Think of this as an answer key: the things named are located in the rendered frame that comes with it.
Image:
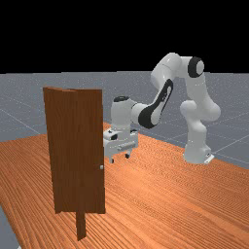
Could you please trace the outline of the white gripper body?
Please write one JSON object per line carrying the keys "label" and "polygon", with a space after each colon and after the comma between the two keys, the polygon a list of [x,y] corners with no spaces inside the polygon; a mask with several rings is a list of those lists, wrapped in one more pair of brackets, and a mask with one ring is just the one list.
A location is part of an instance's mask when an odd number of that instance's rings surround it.
{"label": "white gripper body", "polygon": [[132,152],[138,147],[138,131],[131,128],[108,128],[103,132],[103,147],[104,156],[108,158],[121,152]]}

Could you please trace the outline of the brown door leaf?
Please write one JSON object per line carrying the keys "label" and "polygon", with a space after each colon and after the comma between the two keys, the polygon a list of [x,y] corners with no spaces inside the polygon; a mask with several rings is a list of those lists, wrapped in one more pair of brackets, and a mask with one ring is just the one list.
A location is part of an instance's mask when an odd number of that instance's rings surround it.
{"label": "brown door leaf", "polygon": [[43,89],[57,213],[105,211],[100,89]]}

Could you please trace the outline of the brown door frame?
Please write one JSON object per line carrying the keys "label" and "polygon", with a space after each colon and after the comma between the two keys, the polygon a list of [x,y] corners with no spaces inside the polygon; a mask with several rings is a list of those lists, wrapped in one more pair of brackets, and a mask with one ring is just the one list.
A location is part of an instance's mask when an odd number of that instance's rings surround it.
{"label": "brown door frame", "polygon": [[53,181],[54,211],[76,213],[77,240],[87,234],[80,200],[81,166],[77,92],[44,87],[44,102]]}

